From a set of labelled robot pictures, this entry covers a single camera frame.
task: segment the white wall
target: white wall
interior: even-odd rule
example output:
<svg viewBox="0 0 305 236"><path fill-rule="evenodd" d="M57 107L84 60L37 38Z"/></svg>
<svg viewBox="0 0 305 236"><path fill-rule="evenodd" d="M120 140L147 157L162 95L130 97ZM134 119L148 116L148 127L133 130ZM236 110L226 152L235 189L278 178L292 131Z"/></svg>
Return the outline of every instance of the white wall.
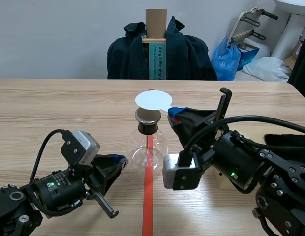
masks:
<svg viewBox="0 0 305 236"><path fill-rule="evenodd" d="M288 16L273 0L0 0L0 77L104 79L110 44L125 36L128 23L145 21L145 8L167 8L168 21L174 15L212 55L239 14L254 6ZM285 22L259 31L271 47Z"/></svg>

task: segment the black cable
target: black cable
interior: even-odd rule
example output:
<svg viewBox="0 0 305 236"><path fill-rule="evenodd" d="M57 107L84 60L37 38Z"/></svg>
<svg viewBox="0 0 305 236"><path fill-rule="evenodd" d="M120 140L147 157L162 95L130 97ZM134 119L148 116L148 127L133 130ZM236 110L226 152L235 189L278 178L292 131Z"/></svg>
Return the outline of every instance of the black cable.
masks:
<svg viewBox="0 0 305 236"><path fill-rule="evenodd" d="M246 189L241 189L240 187L238 187L234 182L232 182L230 180L230 182L233 184L233 186L241 193L243 194L249 194L251 193L256 185L259 183L260 178L263 176L263 174L267 171L267 169L269 168L269 165L262 165L255 173L250 185L246 188Z"/></svg>
<svg viewBox="0 0 305 236"><path fill-rule="evenodd" d="M246 139L245 137L240 137L240 140L244 143L261 148L261 149L268 149L273 151L291 151L291 152L305 152L305 147L300 146L274 146L274 145L265 145L265 144L259 144L256 143L250 139Z"/></svg>
<svg viewBox="0 0 305 236"><path fill-rule="evenodd" d="M300 125L290 123L288 121L271 118L271 117L263 117L263 116L237 116L237 117L229 117L225 119L220 119L218 121L215 121L213 124L206 126L202 128L200 131L198 131L185 145L184 151L189 152L191 150L191 147L199 141L201 138L203 138L206 134L211 132L212 130L215 130L216 128L221 127L224 124L230 124L235 122L241 122L241 121L256 121L256 122L263 122L263 123L270 123L270 124L276 124L279 126L283 126L286 128L290 128L296 131L299 131L301 133L305 134L305 127L302 127Z"/></svg>
<svg viewBox="0 0 305 236"><path fill-rule="evenodd" d="M43 153L43 150L46 146L46 144L48 143L49 139L57 134L57 133L64 133L65 130L63 129L56 129L56 130L53 130L51 133L48 134L48 136L46 136L46 138L44 139L41 147L40 147L40 150L39 150L39 153L38 153L38 156L36 157L36 161L35 161L35 164L34 164L34 167L33 167L33 170L32 170L32 174L31 174L31 177L30 177L30 181L29 183L31 183L33 180L34 180L34 177L35 177L35 174L36 174L36 171L38 170L38 166L39 166L39 162L40 162L40 159L41 159L41 156L42 156L42 153Z"/></svg>
<svg viewBox="0 0 305 236"><path fill-rule="evenodd" d="M41 204L41 202L38 200L38 198L35 196L33 190L30 187L26 187L27 195L30 197L31 201L35 204L35 206L41 211L43 214L49 215L49 216L62 216L71 213L73 210L77 209L83 204L83 201L80 200L80 202L72 206L70 209L63 210L63 211L51 211L48 210L45 206Z"/></svg>

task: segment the wood grain surface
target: wood grain surface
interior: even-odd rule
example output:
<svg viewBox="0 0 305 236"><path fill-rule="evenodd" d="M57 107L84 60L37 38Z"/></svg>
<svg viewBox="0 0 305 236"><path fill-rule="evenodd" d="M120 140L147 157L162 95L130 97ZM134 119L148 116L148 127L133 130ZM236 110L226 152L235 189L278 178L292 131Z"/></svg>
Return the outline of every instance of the wood grain surface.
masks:
<svg viewBox="0 0 305 236"><path fill-rule="evenodd" d="M0 187L26 184L46 135L54 129L81 129L101 145L101 154L127 155L127 140L136 129L136 95L148 89L163 90L173 106L216 109L221 93L233 92L227 117L262 115L305 126L305 99L286 83L209 81L107 81L0 79ZM159 125L169 143L169 153L182 150L166 114ZM271 125L243 122L230 126L245 132L270 133ZM56 135L48 143L37 173L43 177L67 167ZM96 201L62 217L44 218L35 236L140 236L142 234L144 177L129 165L112 185L106 199L119 210L109 219ZM192 191L164 189L162 176L154 182L154 235L156 236L264 236L252 216L254 193L217 187L213 170L203 175Z"/></svg>

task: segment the cardboard box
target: cardboard box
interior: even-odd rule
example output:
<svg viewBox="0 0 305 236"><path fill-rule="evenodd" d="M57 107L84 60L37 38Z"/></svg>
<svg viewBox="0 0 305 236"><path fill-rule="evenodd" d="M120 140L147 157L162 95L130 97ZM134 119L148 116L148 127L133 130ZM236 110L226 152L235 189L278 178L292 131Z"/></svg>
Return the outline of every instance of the cardboard box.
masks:
<svg viewBox="0 0 305 236"><path fill-rule="evenodd" d="M148 79L166 79L166 39L142 39L145 60L148 68Z"/></svg>
<svg viewBox="0 0 305 236"><path fill-rule="evenodd" d="M167 9L146 9L147 38L165 38L167 29Z"/></svg>
<svg viewBox="0 0 305 236"><path fill-rule="evenodd" d="M299 55L301 46L302 46L302 41L298 41L292 55L289 58L287 58L286 60L284 60L284 62L286 62L286 64L289 66L290 69L293 69L294 66L295 66L295 63L296 63L297 57Z"/></svg>

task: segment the black handle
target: black handle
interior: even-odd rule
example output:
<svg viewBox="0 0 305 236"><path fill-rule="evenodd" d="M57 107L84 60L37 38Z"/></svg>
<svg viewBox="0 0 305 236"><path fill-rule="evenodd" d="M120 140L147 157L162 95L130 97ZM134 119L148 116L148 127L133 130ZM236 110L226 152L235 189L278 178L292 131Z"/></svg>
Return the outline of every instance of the black handle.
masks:
<svg viewBox="0 0 305 236"><path fill-rule="evenodd" d="M256 21L250 17L247 17L246 15L243 15L241 18L240 18L240 21L245 21L245 22L248 22L249 24L251 25L254 25L256 27L259 27L261 25L261 23L259 21Z"/></svg>
<svg viewBox="0 0 305 236"><path fill-rule="evenodd" d="M265 36L263 36L263 35L261 35L261 34L255 32L254 30L251 31L251 34L250 34L250 35L252 35L252 36L254 36L254 37L258 38L258 39L261 39L261 40L263 40L263 41L266 39Z"/></svg>
<svg viewBox="0 0 305 236"><path fill-rule="evenodd" d="M266 15L266 16L268 16L268 17L273 18L274 20L278 20L278 16L276 16L276 15L270 13L270 12L267 12L267 11L265 11L264 9L262 9L261 15Z"/></svg>
<svg viewBox="0 0 305 236"><path fill-rule="evenodd" d="M246 45L243 45L242 43L235 41L233 38L231 38L229 44L236 44L239 48L246 50Z"/></svg>

